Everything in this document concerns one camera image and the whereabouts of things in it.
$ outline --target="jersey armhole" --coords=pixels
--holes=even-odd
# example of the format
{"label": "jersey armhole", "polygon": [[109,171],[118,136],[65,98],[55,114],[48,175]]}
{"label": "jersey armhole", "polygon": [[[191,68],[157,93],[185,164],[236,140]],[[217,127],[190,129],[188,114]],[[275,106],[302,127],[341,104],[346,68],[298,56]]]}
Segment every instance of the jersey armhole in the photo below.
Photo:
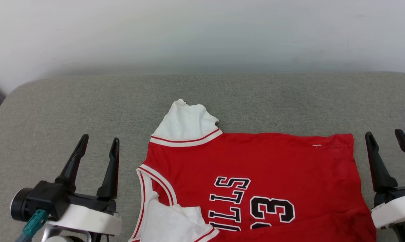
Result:
{"label": "jersey armhole", "polygon": [[168,197],[169,206],[177,204],[177,198],[174,192],[173,187],[170,182],[167,181],[159,172],[152,169],[151,167],[142,164],[137,168],[138,179],[140,180],[140,189],[141,189],[141,206],[140,214],[138,216],[137,224],[135,230],[132,233],[131,238],[128,242],[138,242],[141,237],[141,230],[144,224],[144,210],[147,208],[150,201],[150,193],[153,192],[152,180],[157,182],[165,191],[165,194]]}

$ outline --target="red fabric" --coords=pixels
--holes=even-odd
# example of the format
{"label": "red fabric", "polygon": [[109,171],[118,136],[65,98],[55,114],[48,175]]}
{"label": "red fabric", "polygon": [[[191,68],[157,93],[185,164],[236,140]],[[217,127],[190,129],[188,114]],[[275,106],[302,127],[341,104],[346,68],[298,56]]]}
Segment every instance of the red fabric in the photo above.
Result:
{"label": "red fabric", "polygon": [[[211,241],[376,241],[376,232],[361,194],[361,181],[353,158],[353,136],[301,137],[279,133],[223,133],[195,147],[166,147],[150,143],[144,164],[170,182],[182,207],[201,207],[206,223],[239,227],[220,230]],[[216,187],[219,176],[247,178],[247,189]],[[160,202],[166,192],[154,184]],[[243,191],[239,204],[215,200],[210,195],[233,198]],[[281,222],[284,207],[276,214],[258,208],[264,219],[251,214],[254,197],[287,200],[295,218]],[[209,211],[230,214],[239,208],[241,221],[209,218]],[[251,230],[255,222],[270,224]]]}

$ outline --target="white fabric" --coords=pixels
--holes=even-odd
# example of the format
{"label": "white fabric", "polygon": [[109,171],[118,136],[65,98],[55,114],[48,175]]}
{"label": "white fabric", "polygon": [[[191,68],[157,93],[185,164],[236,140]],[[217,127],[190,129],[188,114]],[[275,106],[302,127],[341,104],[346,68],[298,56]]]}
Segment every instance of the white fabric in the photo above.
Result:
{"label": "white fabric", "polygon": [[140,242],[206,242],[219,231],[206,224],[199,207],[165,206],[157,194],[150,195],[144,215]]}
{"label": "white fabric", "polygon": [[175,101],[153,136],[171,141],[201,139],[217,130],[219,120],[201,105],[187,105],[183,99]]}

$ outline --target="cable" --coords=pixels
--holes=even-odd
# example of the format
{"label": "cable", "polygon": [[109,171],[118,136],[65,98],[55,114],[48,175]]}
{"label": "cable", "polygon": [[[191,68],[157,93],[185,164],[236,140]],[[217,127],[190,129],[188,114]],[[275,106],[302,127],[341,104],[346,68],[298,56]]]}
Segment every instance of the cable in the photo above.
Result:
{"label": "cable", "polygon": [[38,209],[34,215],[23,227],[22,234],[17,238],[16,242],[31,242],[34,235],[40,230],[47,221],[47,213],[45,210]]}

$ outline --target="red stripe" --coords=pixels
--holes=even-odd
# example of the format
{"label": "red stripe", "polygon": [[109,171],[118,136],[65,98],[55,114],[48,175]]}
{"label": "red stripe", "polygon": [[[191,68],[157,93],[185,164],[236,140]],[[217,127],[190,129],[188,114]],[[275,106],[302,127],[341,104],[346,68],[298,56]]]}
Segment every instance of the red stripe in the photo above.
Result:
{"label": "red stripe", "polygon": [[170,206],[174,205],[173,195],[172,195],[171,191],[168,189],[167,185],[159,177],[153,175],[150,171],[148,171],[148,170],[146,170],[144,168],[141,168],[141,167],[139,167],[139,168],[144,170],[146,173],[153,176],[154,178],[158,179],[158,181],[160,181],[164,185],[165,189],[167,189],[168,195],[170,195],[170,200],[171,200]]}
{"label": "red stripe", "polygon": [[146,188],[144,186],[144,178],[143,175],[140,174],[141,176],[141,183],[143,184],[143,204],[142,204],[142,209],[141,209],[141,216],[138,218],[139,222],[138,222],[138,226],[137,226],[137,230],[135,230],[135,235],[133,237],[133,239],[137,236],[138,234],[138,230],[140,229],[140,225],[141,225],[141,221],[143,220],[143,214],[144,214],[144,204],[146,203]]}
{"label": "red stripe", "polygon": [[198,241],[200,241],[201,239],[204,239],[204,237],[207,237],[207,236],[208,236],[209,234],[211,234],[213,231],[215,231],[215,228],[212,228],[212,230],[210,230],[209,233],[203,235],[202,237],[200,237],[199,239],[195,240],[194,242],[198,242]]}
{"label": "red stripe", "polygon": [[171,142],[171,143],[186,143],[186,142],[194,142],[194,141],[200,141],[200,140],[202,140],[202,139],[205,139],[205,138],[207,138],[208,136],[210,136],[210,135],[216,133],[218,130],[219,130],[219,129],[216,129],[215,131],[209,133],[208,135],[202,137],[201,139],[193,139],[193,140],[185,140],[185,141],[173,141],[173,140],[158,138],[158,137],[155,137],[155,136],[152,136],[152,138],[154,138],[154,139],[159,139],[159,140],[163,140],[163,141],[167,141],[167,142]]}

